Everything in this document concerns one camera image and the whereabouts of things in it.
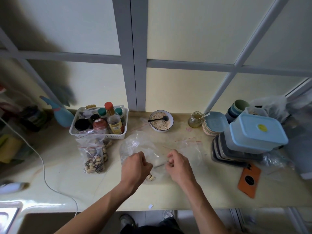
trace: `orange phone case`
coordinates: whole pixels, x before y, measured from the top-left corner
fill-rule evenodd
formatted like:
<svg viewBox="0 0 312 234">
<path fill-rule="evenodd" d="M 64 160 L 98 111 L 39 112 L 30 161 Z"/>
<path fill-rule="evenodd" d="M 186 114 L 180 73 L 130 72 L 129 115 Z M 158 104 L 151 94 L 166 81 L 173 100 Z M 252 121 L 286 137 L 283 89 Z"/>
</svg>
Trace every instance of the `orange phone case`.
<svg viewBox="0 0 312 234">
<path fill-rule="evenodd" d="M 260 168 L 257 168 L 253 164 L 249 164 L 241 173 L 237 188 L 253 199 L 255 197 L 260 173 Z"/>
</svg>

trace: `black spoon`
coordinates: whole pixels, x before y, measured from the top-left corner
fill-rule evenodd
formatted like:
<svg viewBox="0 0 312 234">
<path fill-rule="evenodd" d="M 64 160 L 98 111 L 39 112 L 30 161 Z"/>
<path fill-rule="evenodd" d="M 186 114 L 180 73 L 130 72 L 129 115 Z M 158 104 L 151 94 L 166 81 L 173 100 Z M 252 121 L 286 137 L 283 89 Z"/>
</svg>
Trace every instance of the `black spoon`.
<svg viewBox="0 0 312 234">
<path fill-rule="evenodd" d="M 169 118 L 168 118 L 167 116 L 163 116 L 162 118 L 159 118 L 159 119 L 148 120 L 148 122 L 151 122 L 151 121 L 157 121 L 157 120 L 169 121 Z"/>
</svg>

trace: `countertop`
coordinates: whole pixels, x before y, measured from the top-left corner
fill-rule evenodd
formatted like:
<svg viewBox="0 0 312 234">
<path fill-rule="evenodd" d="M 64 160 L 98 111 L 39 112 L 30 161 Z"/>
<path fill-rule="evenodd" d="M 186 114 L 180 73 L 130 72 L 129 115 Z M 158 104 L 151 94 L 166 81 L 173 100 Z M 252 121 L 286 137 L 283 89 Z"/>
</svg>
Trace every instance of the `countertop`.
<svg viewBox="0 0 312 234">
<path fill-rule="evenodd" d="M 242 168 L 213 162 L 210 158 L 213 137 L 207 136 L 202 128 L 191 129 L 187 124 L 188 114 L 173 114 L 174 126 L 166 133 L 155 132 L 146 119 L 149 113 L 131 112 L 126 138 L 136 130 L 147 132 L 158 144 L 194 137 L 203 144 L 207 170 L 196 173 L 213 208 L 259 208 L 312 206 L 309 185 L 299 175 L 287 168 L 278 171 L 278 181 L 262 174 L 255 199 L 237 189 Z M 47 183 L 59 192 L 76 199 L 78 211 L 83 211 L 100 197 L 109 192 L 120 181 L 119 147 L 123 140 L 114 140 L 108 149 L 109 160 L 105 172 L 87 174 L 83 172 L 83 161 L 77 149 L 75 137 L 68 129 L 52 123 L 40 131 L 34 143 L 46 166 Z M 75 212 L 73 200 L 51 191 L 43 181 L 43 169 L 39 158 L 34 154 L 24 163 L 1 174 L 1 179 L 15 182 L 29 182 L 29 188 L 12 194 L 0 196 L 0 206 L 18 206 L 19 213 L 31 212 Z M 141 185 L 137 192 L 126 200 L 118 211 L 190 209 L 182 190 L 173 181 L 161 184 Z"/>
</svg>

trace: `hand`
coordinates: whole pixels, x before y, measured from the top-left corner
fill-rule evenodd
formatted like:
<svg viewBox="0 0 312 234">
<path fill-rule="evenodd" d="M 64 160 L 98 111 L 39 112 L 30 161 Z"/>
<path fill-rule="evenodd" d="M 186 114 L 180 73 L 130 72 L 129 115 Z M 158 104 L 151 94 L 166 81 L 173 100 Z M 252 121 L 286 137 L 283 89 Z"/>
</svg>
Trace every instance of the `hand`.
<svg viewBox="0 0 312 234">
<path fill-rule="evenodd" d="M 188 184 L 196 183 L 193 170 L 188 159 L 175 149 L 172 150 L 167 157 L 169 162 L 166 164 L 166 170 L 170 174 L 172 180 L 184 189 Z"/>
<path fill-rule="evenodd" d="M 127 157 L 121 167 L 121 181 L 131 196 L 151 172 L 153 165 L 146 162 L 143 152 Z"/>
</svg>

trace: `white bowl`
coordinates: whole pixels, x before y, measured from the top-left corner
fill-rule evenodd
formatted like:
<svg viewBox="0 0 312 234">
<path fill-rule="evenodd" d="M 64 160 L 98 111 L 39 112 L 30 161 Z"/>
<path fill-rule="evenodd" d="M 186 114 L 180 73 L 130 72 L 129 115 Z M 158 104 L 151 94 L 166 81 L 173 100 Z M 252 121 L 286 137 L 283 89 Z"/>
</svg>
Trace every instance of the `white bowl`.
<svg viewBox="0 0 312 234">
<path fill-rule="evenodd" d="M 169 112 L 167 112 L 167 111 L 164 111 L 164 110 L 157 110 L 157 111 L 153 112 L 153 113 L 150 115 L 150 120 L 151 120 L 151 117 L 154 116 L 154 115 L 155 115 L 156 113 L 158 113 L 158 112 L 163 112 L 163 113 L 165 113 L 166 116 L 169 118 L 169 129 L 167 129 L 167 130 L 158 130 L 158 129 L 156 129 L 154 126 L 152 126 L 152 123 L 150 123 L 150 125 L 151 125 L 151 127 L 153 128 L 153 130 L 155 130 L 155 131 L 158 131 L 158 132 L 161 132 L 161 133 L 167 132 L 167 131 L 170 130 L 170 129 L 172 128 L 172 126 L 174 125 L 174 118 L 173 118 L 172 115 L 171 115 Z"/>
</svg>

